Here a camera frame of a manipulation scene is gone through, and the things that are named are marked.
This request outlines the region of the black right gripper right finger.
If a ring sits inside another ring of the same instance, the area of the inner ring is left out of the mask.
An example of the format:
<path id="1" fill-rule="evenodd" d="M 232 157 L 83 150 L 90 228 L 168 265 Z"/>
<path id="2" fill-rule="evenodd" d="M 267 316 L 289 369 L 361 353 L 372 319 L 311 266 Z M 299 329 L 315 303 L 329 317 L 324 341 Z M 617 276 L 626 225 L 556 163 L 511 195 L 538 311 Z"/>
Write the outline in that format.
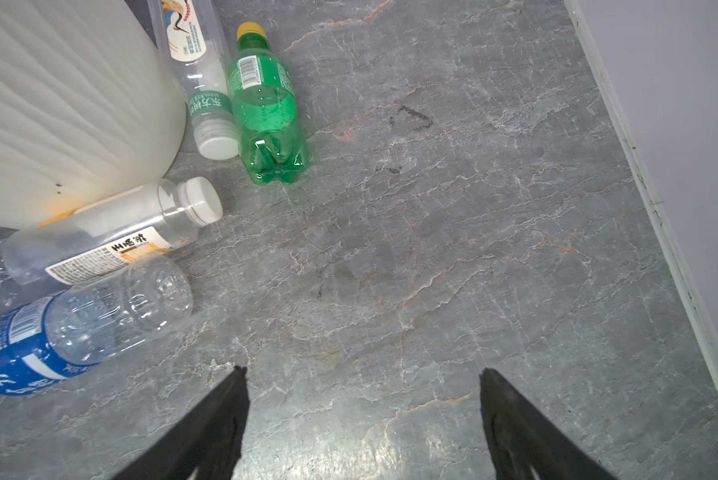
<path id="1" fill-rule="evenodd" d="M 498 479 L 611 479 L 497 370 L 480 374 L 483 430 Z"/>

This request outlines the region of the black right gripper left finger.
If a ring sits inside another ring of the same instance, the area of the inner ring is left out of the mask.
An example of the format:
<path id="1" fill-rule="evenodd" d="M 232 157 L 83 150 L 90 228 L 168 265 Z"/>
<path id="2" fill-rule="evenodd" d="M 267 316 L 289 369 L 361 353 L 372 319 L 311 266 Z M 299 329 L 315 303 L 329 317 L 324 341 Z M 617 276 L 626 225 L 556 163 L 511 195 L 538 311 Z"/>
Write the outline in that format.
<path id="1" fill-rule="evenodd" d="M 230 479 L 242 455 L 247 369 L 233 371 L 118 479 Z"/>

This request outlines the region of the clear bottle green cap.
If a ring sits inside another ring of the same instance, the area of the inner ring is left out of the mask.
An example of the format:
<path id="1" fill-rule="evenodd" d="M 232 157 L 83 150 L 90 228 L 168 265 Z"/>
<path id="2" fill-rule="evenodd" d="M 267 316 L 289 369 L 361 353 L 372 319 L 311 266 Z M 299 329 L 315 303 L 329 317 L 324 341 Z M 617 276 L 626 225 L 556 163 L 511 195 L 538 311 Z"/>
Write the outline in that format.
<path id="1" fill-rule="evenodd" d="M 215 5 L 205 0 L 148 3 L 158 51 L 181 89 L 199 154 L 239 155 L 240 131 L 227 83 L 230 52 Z"/>

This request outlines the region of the small bottle blue label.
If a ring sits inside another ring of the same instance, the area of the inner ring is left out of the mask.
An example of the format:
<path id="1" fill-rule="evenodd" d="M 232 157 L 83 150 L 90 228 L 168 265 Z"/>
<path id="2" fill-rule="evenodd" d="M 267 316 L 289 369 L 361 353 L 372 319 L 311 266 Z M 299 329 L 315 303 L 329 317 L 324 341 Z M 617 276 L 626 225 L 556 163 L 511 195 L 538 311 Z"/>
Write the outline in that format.
<path id="1" fill-rule="evenodd" d="M 188 322 L 188 278 L 167 257 L 134 262 L 0 315 L 0 395 L 25 396 Z"/>

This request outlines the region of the green bottle yellow cap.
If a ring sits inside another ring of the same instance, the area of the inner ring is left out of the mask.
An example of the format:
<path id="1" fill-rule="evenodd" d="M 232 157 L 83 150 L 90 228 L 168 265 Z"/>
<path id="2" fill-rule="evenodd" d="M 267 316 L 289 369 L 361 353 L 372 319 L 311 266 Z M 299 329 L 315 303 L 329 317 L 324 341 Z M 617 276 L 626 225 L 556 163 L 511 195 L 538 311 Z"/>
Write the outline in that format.
<path id="1" fill-rule="evenodd" d="M 290 73 L 259 24 L 241 24 L 236 45 L 227 81 L 240 159 L 257 185 L 292 184 L 307 170 L 309 152 Z"/>

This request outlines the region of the clear bottle orange label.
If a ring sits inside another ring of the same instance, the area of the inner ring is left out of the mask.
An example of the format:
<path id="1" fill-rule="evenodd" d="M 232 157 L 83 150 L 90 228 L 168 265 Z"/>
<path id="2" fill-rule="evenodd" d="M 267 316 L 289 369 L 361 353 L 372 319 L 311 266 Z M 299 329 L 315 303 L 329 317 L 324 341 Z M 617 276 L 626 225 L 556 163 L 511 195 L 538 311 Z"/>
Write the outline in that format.
<path id="1" fill-rule="evenodd" d="M 208 179 L 158 179 L 14 233 L 3 263 L 22 286 L 74 285 L 186 246 L 222 216 Z"/>

